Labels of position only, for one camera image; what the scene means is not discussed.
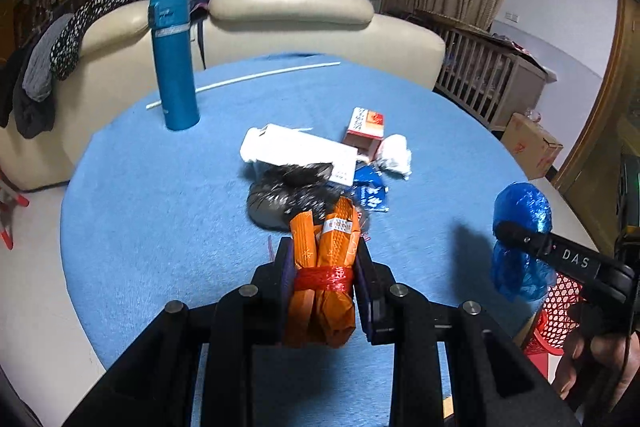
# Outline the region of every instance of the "tiled floor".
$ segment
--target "tiled floor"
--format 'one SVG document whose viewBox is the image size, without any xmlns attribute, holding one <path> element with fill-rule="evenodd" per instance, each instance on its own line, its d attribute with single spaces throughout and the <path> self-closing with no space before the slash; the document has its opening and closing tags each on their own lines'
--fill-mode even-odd
<svg viewBox="0 0 640 427">
<path fill-rule="evenodd" d="M 594 248 L 551 184 L 534 183 L 551 203 L 554 231 Z M 0 365 L 45 427 L 59 427 L 104 372 L 66 292 L 63 194 L 63 188 L 31 194 L 30 206 L 15 210 L 15 248 L 0 248 Z"/>
</svg>

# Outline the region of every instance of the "blue tablecloth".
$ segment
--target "blue tablecloth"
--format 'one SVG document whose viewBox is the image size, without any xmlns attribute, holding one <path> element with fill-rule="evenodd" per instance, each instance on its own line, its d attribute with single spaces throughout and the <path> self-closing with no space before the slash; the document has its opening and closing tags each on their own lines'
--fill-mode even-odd
<svg viewBox="0 0 640 427">
<path fill-rule="evenodd" d="M 196 85 L 332 60 L 340 59 L 259 57 L 197 73 Z M 62 205 L 67 288 L 105 367 L 165 302 L 217 301 L 268 262 L 270 232 L 245 209 L 252 169 L 239 147 L 249 127 L 312 127 L 340 140 L 353 107 L 383 113 L 385 134 L 405 135 L 413 153 L 408 181 L 385 177 L 391 210 L 372 214 L 372 258 L 432 301 L 480 302 L 511 335 L 530 316 L 535 305 L 508 303 L 489 279 L 495 197 L 525 177 L 489 131 L 443 97 L 343 61 L 203 92 L 202 119 L 183 132 L 164 127 L 160 108 L 145 109 L 157 99 L 95 134 Z M 264 348 L 255 358 L 257 425 L 387 425 L 393 349 L 369 346 L 359 326 L 341 349 Z"/>
</svg>

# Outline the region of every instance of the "wooden door frame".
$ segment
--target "wooden door frame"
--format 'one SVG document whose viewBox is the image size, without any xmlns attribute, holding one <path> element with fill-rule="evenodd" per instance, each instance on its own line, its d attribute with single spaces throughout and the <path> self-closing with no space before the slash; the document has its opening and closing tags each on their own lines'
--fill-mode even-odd
<svg viewBox="0 0 640 427">
<path fill-rule="evenodd" d="M 587 118 L 580 132 L 580 136 L 578 136 L 569 156 L 567 156 L 558 174 L 556 174 L 552 181 L 552 185 L 561 194 L 569 190 L 569 187 L 574 183 L 578 174 L 580 174 L 584 163 L 609 120 L 618 94 L 620 93 L 626 60 L 630 51 L 631 33 L 635 29 L 633 28 L 634 4 L 635 1 L 633 0 L 618 0 L 616 30 L 611 43 L 607 70 L 602 79 L 600 90 L 593 103 L 589 118 Z"/>
</svg>

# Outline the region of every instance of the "metal screw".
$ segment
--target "metal screw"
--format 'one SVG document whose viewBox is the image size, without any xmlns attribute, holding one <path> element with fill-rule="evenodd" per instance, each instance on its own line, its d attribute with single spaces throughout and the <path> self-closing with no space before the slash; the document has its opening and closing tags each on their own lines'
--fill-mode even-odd
<svg viewBox="0 0 640 427">
<path fill-rule="evenodd" d="M 253 297 L 258 293 L 258 286 L 255 284 L 243 284 L 238 291 L 242 297 Z"/>
<path fill-rule="evenodd" d="M 396 297 L 404 297 L 409 293 L 409 288 L 404 284 L 396 283 L 389 286 L 389 291 Z"/>
<path fill-rule="evenodd" d="M 184 308 L 184 304 L 180 301 L 169 301 L 164 305 L 164 311 L 167 313 L 181 312 L 182 308 Z"/>
<path fill-rule="evenodd" d="M 466 301 L 462 304 L 462 309 L 469 315 L 478 315 L 482 311 L 482 306 L 476 301 Z"/>
</svg>

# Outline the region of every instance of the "red and white box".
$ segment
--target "red and white box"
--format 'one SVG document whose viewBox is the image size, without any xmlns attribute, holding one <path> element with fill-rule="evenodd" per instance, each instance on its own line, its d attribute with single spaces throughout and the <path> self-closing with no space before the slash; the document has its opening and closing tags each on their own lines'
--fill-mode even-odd
<svg viewBox="0 0 640 427">
<path fill-rule="evenodd" d="M 385 117 L 382 113 L 356 107 L 342 143 L 358 149 L 358 154 L 372 162 L 385 136 Z"/>
</svg>

